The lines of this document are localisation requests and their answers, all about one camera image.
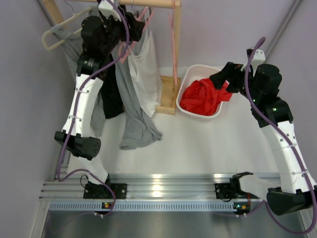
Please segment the pink hanger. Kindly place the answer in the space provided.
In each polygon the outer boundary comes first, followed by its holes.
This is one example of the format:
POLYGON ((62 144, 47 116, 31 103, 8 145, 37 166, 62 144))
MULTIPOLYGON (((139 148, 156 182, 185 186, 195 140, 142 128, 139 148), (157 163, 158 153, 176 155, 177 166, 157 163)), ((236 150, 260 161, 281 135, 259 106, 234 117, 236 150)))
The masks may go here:
POLYGON ((168 20, 170 24, 171 32, 171 47, 172 47, 172 60, 173 60, 173 79, 174 85, 177 85, 177 69, 176 69, 176 50, 175 50, 175 38, 174 38, 174 13, 175 13, 175 0, 172 0, 172 14, 168 14, 168 20))
POLYGON ((144 7, 142 12, 139 14, 137 18, 132 16, 128 16, 128 12, 126 13, 126 19, 129 29, 129 35, 130 39, 128 41, 128 48, 124 55, 119 60, 121 63, 124 63, 124 61, 128 58, 129 54, 132 52, 132 49, 136 45, 136 42, 138 42, 142 38, 142 34, 148 29, 150 26, 150 21, 152 17, 154 16, 155 10, 153 7, 144 7))

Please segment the red tank top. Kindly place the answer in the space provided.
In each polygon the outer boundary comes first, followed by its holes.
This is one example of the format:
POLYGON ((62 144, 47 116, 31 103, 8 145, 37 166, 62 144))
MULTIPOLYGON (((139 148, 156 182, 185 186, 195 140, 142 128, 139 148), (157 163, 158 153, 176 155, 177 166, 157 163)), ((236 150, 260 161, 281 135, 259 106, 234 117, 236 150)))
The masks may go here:
POLYGON ((213 116, 221 102, 230 101, 232 94, 226 91, 228 84, 225 83, 217 90, 209 78, 195 80, 188 86, 180 100, 180 107, 188 112, 213 116))

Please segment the white camisole top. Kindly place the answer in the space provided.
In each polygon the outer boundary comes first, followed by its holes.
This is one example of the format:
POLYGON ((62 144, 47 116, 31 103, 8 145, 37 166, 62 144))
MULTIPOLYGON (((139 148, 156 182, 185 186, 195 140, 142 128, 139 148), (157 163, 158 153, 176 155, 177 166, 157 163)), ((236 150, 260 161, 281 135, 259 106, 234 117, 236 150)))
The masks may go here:
POLYGON ((140 107, 152 117, 156 107, 161 105, 162 81, 151 31, 145 33, 140 52, 128 56, 128 65, 140 107))

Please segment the light grey tank top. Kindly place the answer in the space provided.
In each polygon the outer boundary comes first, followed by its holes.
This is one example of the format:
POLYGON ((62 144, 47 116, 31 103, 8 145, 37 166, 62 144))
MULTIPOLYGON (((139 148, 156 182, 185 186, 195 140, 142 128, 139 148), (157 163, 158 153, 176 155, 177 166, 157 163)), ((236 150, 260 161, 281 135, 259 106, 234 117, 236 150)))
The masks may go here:
POLYGON ((126 111, 125 129, 119 148, 134 150, 161 141, 162 133, 140 106, 132 83, 128 61, 115 63, 115 76, 126 111))

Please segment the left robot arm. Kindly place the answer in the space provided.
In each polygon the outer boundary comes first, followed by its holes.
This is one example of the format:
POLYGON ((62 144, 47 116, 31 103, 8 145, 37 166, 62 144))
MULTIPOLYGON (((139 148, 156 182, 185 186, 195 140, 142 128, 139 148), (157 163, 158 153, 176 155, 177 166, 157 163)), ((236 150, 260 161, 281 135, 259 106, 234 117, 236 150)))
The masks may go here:
POLYGON ((83 51, 76 68, 76 87, 69 115, 54 139, 61 146, 58 166, 69 151, 83 164, 82 171, 88 179, 84 198, 115 198, 111 179, 101 163, 101 140, 90 136, 91 117, 101 88, 106 84, 107 72, 115 64, 111 52, 120 42, 139 41, 145 27, 130 12, 120 10, 118 18, 99 11, 82 21, 83 51))

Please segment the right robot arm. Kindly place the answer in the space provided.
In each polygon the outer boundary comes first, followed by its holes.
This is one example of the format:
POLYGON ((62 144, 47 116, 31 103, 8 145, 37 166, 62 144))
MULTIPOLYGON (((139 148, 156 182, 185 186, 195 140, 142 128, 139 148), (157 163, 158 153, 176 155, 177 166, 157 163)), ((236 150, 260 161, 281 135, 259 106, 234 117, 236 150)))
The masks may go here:
POLYGON ((280 183, 272 183, 251 172, 235 174, 230 179, 231 193, 242 197, 246 193, 267 202, 275 215, 284 215, 313 206, 312 194, 317 183, 308 173, 297 143, 294 119, 289 105, 279 96, 282 76, 272 64, 261 64, 251 70, 245 85, 245 70, 241 64, 228 62, 218 73, 209 77, 216 89, 246 97, 247 90, 256 105, 252 115, 265 135, 280 175, 280 183))

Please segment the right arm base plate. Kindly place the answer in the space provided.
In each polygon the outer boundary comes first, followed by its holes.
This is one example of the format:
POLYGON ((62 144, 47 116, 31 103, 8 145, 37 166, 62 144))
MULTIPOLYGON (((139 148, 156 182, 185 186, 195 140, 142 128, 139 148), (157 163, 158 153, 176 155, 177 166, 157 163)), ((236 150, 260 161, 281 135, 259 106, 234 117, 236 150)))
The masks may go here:
POLYGON ((229 183, 215 183, 216 198, 222 201, 228 202, 233 198, 236 198, 235 191, 229 183))

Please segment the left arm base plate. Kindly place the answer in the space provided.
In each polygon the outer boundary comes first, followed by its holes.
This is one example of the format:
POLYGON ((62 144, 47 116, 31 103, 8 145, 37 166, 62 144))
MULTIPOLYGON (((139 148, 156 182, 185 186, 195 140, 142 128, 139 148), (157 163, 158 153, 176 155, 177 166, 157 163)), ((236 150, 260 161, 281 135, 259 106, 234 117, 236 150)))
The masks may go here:
MULTIPOLYGON (((112 183, 110 189, 113 191, 116 199, 126 198, 127 184, 125 183, 112 183)), ((113 198, 111 192, 102 184, 94 184, 88 182, 85 185, 84 199, 111 199, 113 198)))

